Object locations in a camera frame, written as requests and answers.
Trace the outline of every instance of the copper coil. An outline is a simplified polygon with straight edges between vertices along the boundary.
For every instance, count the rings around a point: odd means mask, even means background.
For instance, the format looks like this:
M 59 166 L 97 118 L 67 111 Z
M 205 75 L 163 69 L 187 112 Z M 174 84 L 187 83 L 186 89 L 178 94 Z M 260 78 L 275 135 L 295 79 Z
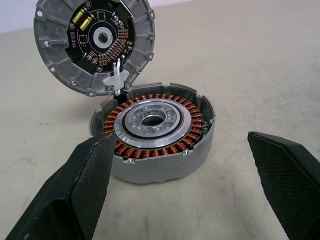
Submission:
M 166 148 L 163 148 L 161 152 L 162 152 L 162 155 L 169 155 L 169 151 Z
M 196 109 L 196 108 L 197 108 L 197 106 L 192 104 L 192 105 L 188 106 L 186 109 L 188 109 L 190 111 L 190 110 Z
M 158 150 L 154 150 L 154 151 L 152 152 L 152 156 L 154 156 L 154 157 L 160 156 L 159 151 L 158 151 Z
M 106 129 L 103 129 L 103 132 L 105 134 L 112 134 L 114 132 L 114 129 L 113 128 L 106 128 Z
M 121 142 L 119 142 L 119 141 L 116 141 L 116 143 L 115 143 L 115 150 L 118 150 L 120 147 L 122 146 L 122 143 Z
M 119 115 L 119 113 L 121 113 L 121 111 L 116 109 L 111 112 L 111 114 L 114 114 L 114 115 Z
M 171 147 L 169 147 L 169 149 L 172 154 L 177 154 L 179 152 L 175 146 L 171 146 Z
M 191 132 L 193 133 L 193 134 L 196 134 L 196 135 L 201 135 L 202 134 L 202 129 L 198 129 L 198 128 L 192 128 L 191 129 Z
M 105 130 L 105 129 L 113 129 L 113 128 L 114 128 L 113 124 L 105 124 L 104 127 L 103 127 L 103 130 Z
M 183 142 L 185 145 L 187 145 L 188 147 L 191 147 L 191 146 L 194 144 L 194 142 L 193 142 L 192 140 L 188 139 L 188 138 L 182 139 L 182 142 Z
M 114 123 L 115 123 L 115 120 L 113 120 L 113 119 L 107 119 L 107 120 L 105 120 L 104 125 L 114 124 Z
M 200 111 L 199 111 L 199 109 L 192 109 L 192 110 L 190 110 L 190 113 L 191 114 L 199 114 L 200 113 Z
M 175 96 L 172 100 L 178 102 L 178 101 L 180 100 L 180 98 L 181 98 L 181 97 L 179 97 L 179 96 Z
M 190 102 L 190 101 L 186 101 L 186 102 L 183 104 L 183 106 L 185 106 L 185 107 L 189 107 L 191 104 L 192 104 L 192 102 Z
M 125 156 L 128 158 L 131 158 L 135 154 L 135 150 L 133 148 L 130 148 L 128 151 L 125 152 Z
M 117 115 L 110 114 L 107 120 L 115 120 L 116 118 L 117 118 Z
M 194 119 L 192 119 L 192 123 L 194 123 L 194 124 L 202 124 L 203 120 L 202 120 L 202 118 L 194 118 Z
M 192 115 L 193 119 L 197 119 L 197 118 L 202 118 L 202 114 L 201 113 L 196 113 Z
M 133 158 L 134 159 L 140 159 L 142 157 L 143 152 L 141 150 L 137 150 L 134 155 Z
M 129 104 L 126 103 L 126 102 L 124 102 L 124 103 L 121 104 L 121 107 L 124 107 L 124 108 L 126 108 L 126 107 L 128 107 L 128 106 L 129 106 Z
M 194 123 L 194 124 L 192 124 L 192 128 L 194 128 L 194 129 L 203 129 L 204 125 L 201 124 L 201 123 Z
M 187 135 L 187 138 L 189 138 L 189 139 L 191 139 L 191 140 L 193 140 L 193 141 L 197 141 L 198 136 L 195 135 L 195 134 L 193 134 L 193 133 L 189 133 L 189 134 Z
M 128 104 L 131 105 L 131 104 L 134 104 L 134 103 L 135 103 L 135 101 L 134 101 L 133 99 L 129 99 L 129 100 L 128 100 Z
M 115 108 L 115 110 L 118 110 L 118 111 L 122 111 L 123 109 L 125 109 L 124 107 L 122 107 L 122 106 L 117 106 L 116 108 Z
M 182 99 L 180 99 L 179 103 L 184 104 L 186 101 L 187 101 L 187 99 L 182 98 Z
M 146 158 L 150 158 L 151 154 L 150 154 L 150 151 L 149 150 L 146 150 L 143 154 L 143 158 L 146 159 Z
M 181 143 L 181 142 L 177 143 L 177 144 L 176 144 L 176 147 L 177 147 L 177 148 L 179 149 L 179 151 L 181 151 L 181 152 L 187 148 L 186 145 L 184 145 L 184 144 Z
M 120 147 L 116 152 L 119 153 L 120 155 L 124 154 L 128 150 L 127 146 L 122 146 Z

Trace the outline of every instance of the circuit board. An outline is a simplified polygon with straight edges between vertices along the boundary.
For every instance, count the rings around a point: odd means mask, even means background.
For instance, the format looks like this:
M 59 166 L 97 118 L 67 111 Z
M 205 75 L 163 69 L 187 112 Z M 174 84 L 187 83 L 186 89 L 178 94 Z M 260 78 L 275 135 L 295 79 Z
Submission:
M 114 63 L 123 63 L 134 48 L 133 16 L 122 4 L 87 1 L 73 14 L 67 30 L 66 53 L 81 69 L 113 72 Z

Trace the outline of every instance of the central hole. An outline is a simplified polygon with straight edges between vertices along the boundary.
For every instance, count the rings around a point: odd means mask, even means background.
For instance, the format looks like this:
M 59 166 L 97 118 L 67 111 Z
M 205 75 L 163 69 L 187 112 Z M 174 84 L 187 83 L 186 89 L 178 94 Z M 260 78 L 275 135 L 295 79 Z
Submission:
M 163 122 L 164 119 L 161 116 L 148 116 L 142 121 L 142 124 L 148 127 L 153 127 L 162 124 Z
M 105 32 L 102 32 L 98 36 L 99 41 L 103 44 L 105 44 L 108 41 L 108 35 Z

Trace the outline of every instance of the yellow capacitor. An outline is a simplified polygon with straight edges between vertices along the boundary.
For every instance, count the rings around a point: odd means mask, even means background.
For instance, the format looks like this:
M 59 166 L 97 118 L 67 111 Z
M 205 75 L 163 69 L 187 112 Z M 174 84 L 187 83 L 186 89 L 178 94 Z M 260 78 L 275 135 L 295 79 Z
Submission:
M 92 18 L 88 16 L 81 24 L 80 29 L 84 32 L 86 28 L 89 26 L 89 24 L 91 23 L 91 21 L 92 21 Z
M 80 9 L 80 11 L 78 11 L 78 13 L 74 16 L 74 18 L 72 19 L 72 22 L 74 23 L 74 24 L 76 24 L 78 21 L 79 21 L 79 19 L 82 17 L 82 15 L 85 13 L 85 10 L 83 10 L 83 9 Z

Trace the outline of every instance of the beige table surface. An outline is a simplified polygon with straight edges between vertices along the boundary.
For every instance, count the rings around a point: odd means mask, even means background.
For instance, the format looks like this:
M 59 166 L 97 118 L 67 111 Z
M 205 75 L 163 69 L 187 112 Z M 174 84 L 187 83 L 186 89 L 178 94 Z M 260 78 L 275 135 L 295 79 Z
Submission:
M 180 83 L 216 110 L 194 173 L 134 185 L 111 178 L 95 240 L 286 240 L 248 131 L 302 143 L 320 159 L 320 2 L 196 0 L 157 7 L 154 60 L 135 84 Z M 33 31 L 0 34 L 0 239 L 44 181 L 89 137 L 104 98 L 73 92 L 43 64 Z

